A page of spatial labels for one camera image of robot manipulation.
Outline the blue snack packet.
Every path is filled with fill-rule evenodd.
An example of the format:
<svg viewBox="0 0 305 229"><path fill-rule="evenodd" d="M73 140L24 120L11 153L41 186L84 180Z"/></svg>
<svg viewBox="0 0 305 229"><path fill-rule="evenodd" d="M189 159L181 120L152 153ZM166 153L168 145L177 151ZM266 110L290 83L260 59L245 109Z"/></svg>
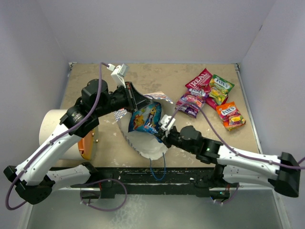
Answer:
<svg viewBox="0 0 305 229"><path fill-rule="evenodd" d="M160 121L162 114L161 104L159 102L152 102L146 108L134 112L129 121L128 132L132 132L132 131L144 132L143 127L149 113L153 113L153 114L156 113L159 116L159 121Z"/></svg>

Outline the blue chocolate candy packet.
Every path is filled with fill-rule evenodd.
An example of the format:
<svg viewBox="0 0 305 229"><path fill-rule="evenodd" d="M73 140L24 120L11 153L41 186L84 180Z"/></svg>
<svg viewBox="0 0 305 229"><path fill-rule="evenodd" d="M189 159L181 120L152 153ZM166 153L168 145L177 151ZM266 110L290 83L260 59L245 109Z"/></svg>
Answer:
<svg viewBox="0 0 305 229"><path fill-rule="evenodd" d="M143 129L149 134L156 134L159 129L159 116L156 113L149 113Z"/></svg>

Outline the blue checkered paper bag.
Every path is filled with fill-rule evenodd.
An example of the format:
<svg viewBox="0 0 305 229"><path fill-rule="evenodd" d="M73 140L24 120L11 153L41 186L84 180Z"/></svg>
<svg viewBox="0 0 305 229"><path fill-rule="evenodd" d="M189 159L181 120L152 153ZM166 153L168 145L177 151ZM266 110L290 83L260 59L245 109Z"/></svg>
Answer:
<svg viewBox="0 0 305 229"><path fill-rule="evenodd" d="M154 92L145 96L151 99L152 102L159 102L161 104L161 119L164 115L172 115L174 113L174 102L163 92ZM165 154L168 148L160 139L156 138L155 134L138 131L128 132L128 125L132 114L125 109L114 112L115 120L128 145L142 157L149 159L150 164L159 158L162 158L163 163L166 164Z"/></svg>

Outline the purple white snack packet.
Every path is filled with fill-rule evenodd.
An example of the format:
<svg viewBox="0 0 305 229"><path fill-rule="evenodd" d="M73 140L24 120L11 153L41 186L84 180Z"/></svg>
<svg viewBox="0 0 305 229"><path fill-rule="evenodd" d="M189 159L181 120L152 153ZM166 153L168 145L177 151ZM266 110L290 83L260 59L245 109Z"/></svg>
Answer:
<svg viewBox="0 0 305 229"><path fill-rule="evenodd" d="M196 118L197 114L198 114L198 110L194 109L191 106L182 106L182 107L180 107L179 111L187 114L188 116L190 116L192 118Z"/></svg>

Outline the purple pink candy packet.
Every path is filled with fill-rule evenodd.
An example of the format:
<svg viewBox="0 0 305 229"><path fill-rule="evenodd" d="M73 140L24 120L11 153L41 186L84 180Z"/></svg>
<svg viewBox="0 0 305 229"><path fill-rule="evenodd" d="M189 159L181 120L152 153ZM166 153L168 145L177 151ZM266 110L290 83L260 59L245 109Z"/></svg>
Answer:
<svg viewBox="0 0 305 229"><path fill-rule="evenodd" d="M176 107L182 105L185 102L195 103L198 107L202 108L205 104L208 94L203 89L187 89L186 92L180 97L176 102ZM193 104L186 104L184 108L180 109L181 111L192 110L194 113L198 112L199 109Z"/></svg>

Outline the orange snack packet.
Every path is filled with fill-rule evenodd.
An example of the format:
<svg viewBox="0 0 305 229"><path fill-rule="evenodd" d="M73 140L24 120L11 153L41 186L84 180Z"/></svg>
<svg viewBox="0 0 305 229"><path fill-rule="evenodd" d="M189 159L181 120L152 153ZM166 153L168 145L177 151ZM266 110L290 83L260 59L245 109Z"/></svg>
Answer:
<svg viewBox="0 0 305 229"><path fill-rule="evenodd" d="M216 107L216 111L226 130L232 131L246 124L235 102L225 103Z"/></svg>

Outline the pink cookie snack packet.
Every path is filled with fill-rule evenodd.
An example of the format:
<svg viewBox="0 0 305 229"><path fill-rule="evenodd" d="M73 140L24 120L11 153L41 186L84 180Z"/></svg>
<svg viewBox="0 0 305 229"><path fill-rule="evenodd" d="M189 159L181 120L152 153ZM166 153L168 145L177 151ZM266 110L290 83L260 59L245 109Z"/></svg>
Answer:
<svg viewBox="0 0 305 229"><path fill-rule="evenodd" d="M212 74L205 68L198 76L196 76L194 79L192 79L190 82L188 82L185 87L190 89L203 89L207 94L209 94L210 86L209 82L212 78ZM216 107L218 106L216 102L211 98L209 95L206 99L206 103L212 107L214 110L216 110Z"/></svg>

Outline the green yellow candy packet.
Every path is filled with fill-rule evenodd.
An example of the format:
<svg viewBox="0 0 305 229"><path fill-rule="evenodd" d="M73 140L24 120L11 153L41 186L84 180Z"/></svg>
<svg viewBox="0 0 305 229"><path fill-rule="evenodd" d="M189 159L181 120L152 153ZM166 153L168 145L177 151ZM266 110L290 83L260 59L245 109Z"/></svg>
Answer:
<svg viewBox="0 0 305 229"><path fill-rule="evenodd" d="M209 82L209 86L209 96L213 98L217 105L221 105L228 97L228 94L234 88L235 84L214 74Z"/></svg>

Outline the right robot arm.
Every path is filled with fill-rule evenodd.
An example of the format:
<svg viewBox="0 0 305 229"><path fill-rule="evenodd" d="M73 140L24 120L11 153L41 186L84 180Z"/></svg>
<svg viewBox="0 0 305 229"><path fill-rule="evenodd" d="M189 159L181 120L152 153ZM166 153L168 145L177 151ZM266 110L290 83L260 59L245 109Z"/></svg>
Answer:
<svg viewBox="0 0 305 229"><path fill-rule="evenodd" d="M301 170L295 158L286 152L264 155L245 151L203 137L192 125L177 131L159 130L155 135L167 147L175 146L194 154L205 164L214 164L212 182L222 187L226 183L248 183L271 187L291 198L299 196Z"/></svg>

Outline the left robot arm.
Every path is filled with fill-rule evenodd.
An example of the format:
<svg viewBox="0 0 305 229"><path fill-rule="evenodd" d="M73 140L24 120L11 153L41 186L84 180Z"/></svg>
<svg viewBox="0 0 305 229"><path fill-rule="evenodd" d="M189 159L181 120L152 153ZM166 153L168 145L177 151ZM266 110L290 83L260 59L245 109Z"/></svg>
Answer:
<svg viewBox="0 0 305 229"><path fill-rule="evenodd" d="M132 113L151 103L152 100L139 93L131 82L109 92L104 80L89 81L81 97L66 111L47 140L23 163L4 169L4 175L11 182L9 191L14 189L25 202L35 205L63 187L95 186L97 170L89 162L58 171L51 168L68 149L99 125L99 117L120 109Z"/></svg>

